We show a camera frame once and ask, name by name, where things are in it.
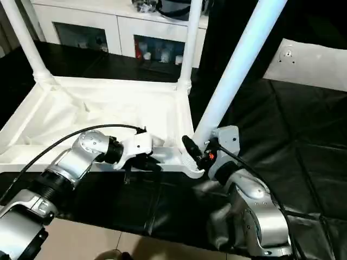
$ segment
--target white frame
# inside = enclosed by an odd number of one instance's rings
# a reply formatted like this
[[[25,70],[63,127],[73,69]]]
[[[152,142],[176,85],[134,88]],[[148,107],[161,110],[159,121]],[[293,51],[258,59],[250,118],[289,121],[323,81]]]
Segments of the white frame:
[[[185,43],[188,27],[183,25],[158,23],[128,17],[118,17],[119,37],[122,55],[135,57],[134,35],[159,38]],[[200,65],[206,30],[198,28],[193,58],[193,67]]]
[[[118,21],[115,15],[55,6],[34,5],[46,41],[60,44],[54,22],[104,29],[108,52],[121,55]]]
[[[53,77],[45,67],[15,1],[0,1],[3,4],[25,55],[33,68],[34,79],[37,82],[35,85],[36,89],[47,92],[51,89],[60,88],[61,85],[56,80],[57,78]],[[194,133],[193,141],[202,151],[204,151],[212,131],[218,127],[221,122],[286,3],[287,0],[258,1],[207,109],[202,116],[198,128]],[[202,0],[191,1],[187,41],[184,47],[181,75],[174,90],[177,92],[178,97],[181,97],[181,100],[185,103],[187,108],[189,108],[187,93],[191,88],[190,77],[198,24],[201,15],[201,6]],[[161,82],[160,84],[163,86],[171,86],[165,82]],[[186,114],[177,113],[177,115],[181,123],[185,121],[182,117],[188,118]],[[192,157],[185,149],[179,149],[180,146],[181,144],[173,148],[163,147],[163,149],[160,149],[160,152],[155,151],[155,154],[157,153],[161,158],[164,158],[163,163],[167,166],[164,170],[185,172],[191,178],[201,177],[204,171],[198,170]]]

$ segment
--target white plastic tray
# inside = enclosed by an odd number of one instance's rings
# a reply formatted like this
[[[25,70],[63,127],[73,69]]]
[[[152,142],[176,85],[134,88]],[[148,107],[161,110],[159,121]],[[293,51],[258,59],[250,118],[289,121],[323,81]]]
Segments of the white plastic tray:
[[[181,137],[193,134],[187,91],[177,90],[175,83],[55,79],[61,88],[44,90],[36,84],[0,131],[0,172],[18,171],[61,137],[94,125],[146,127],[158,147],[182,148]],[[118,140],[134,135],[132,129],[99,130]],[[47,153],[38,166],[49,164],[76,138]]]

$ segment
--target white cabinet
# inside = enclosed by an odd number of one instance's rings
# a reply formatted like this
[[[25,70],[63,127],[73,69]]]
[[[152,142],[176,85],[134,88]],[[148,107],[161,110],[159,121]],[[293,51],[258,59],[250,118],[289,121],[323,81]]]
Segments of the white cabinet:
[[[115,15],[36,4],[34,9],[47,42],[82,48],[106,44],[110,53],[121,55]]]
[[[99,48],[129,57],[137,56],[138,45],[141,44],[151,53],[151,60],[160,60],[160,55],[154,53],[157,48],[153,45],[161,45],[170,54],[171,62],[175,62],[176,56],[183,55],[188,22],[168,19],[158,13],[138,13],[131,0],[31,2],[47,42]],[[207,24],[208,17],[202,16],[196,39],[195,68],[200,63]]]
[[[119,25],[119,36],[120,36],[120,44],[121,44],[121,52],[122,55],[135,57],[135,40],[136,36],[144,36],[138,37],[144,41],[144,38],[148,37],[151,39],[163,39],[169,40],[171,42],[167,43],[177,45],[177,42],[181,42],[182,46],[173,46],[174,50],[171,53],[171,61],[175,61],[176,55],[183,55],[183,48],[185,38],[187,37],[187,26],[183,25],[175,25],[169,23],[158,23],[153,21],[145,21],[128,17],[118,17],[118,25]],[[198,30],[196,48],[195,48],[195,56],[193,67],[198,68],[201,58],[201,52],[203,48],[203,43],[205,39],[206,30],[200,29]],[[165,42],[157,42],[160,45],[160,48],[165,48]],[[155,50],[151,51],[152,56],[155,55]]]

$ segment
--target white plastic pipe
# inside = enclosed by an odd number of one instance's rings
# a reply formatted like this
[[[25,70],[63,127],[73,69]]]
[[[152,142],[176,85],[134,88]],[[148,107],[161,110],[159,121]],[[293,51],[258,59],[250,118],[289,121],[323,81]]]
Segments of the white plastic pipe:
[[[181,75],[178,79],[178,87],[185,88],[188,92],[191,89],[191,70],[193,66],[196,36],[201,16],[202,0],[192,0],[190,4],[187,39],[184,45],[183,62]]]
[[[193,141],[201,150],[221,122],[286,3],[287,0],[258,1],[194,133]]]
[[[17,35],[17,38],[23,48],[27,59],[34,71],[36,81],[48,81],[54,83],[54,79],[45,67],[33,39],[30,36],[29,30],[22,18],[22,15],[16,5],[15,0],[1,0],[2,6],[7,14],[7,17]]]

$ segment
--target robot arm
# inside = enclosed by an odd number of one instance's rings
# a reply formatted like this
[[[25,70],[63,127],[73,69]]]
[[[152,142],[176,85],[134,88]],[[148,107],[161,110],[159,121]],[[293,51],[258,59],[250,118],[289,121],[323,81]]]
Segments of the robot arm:
[[[123,142],[96,130],[82,133],[27,189],[19,191],[0,210],[0,259],[34,259],[48,237],[49,225],[71,192],[95,161],[113,164],[115,170],[138,154],[149,154],[149,133]]]
[[[182,141],[200,169],[208,171],[209,178],[218,181],[229,194],[230,204],[212,214],[209,225],[210,240],[217,248],[228,241],[226,218],[233,216],[235,240],[238,246],[246,246],[251,256],[281,257],[292,254],[287,221],[274,203],[270,190],[260,179],[235,163],[221,149],[223,144],[234,151],[230,139],[233,126],[213,131],[212,144],[201,153],[187,136]]]

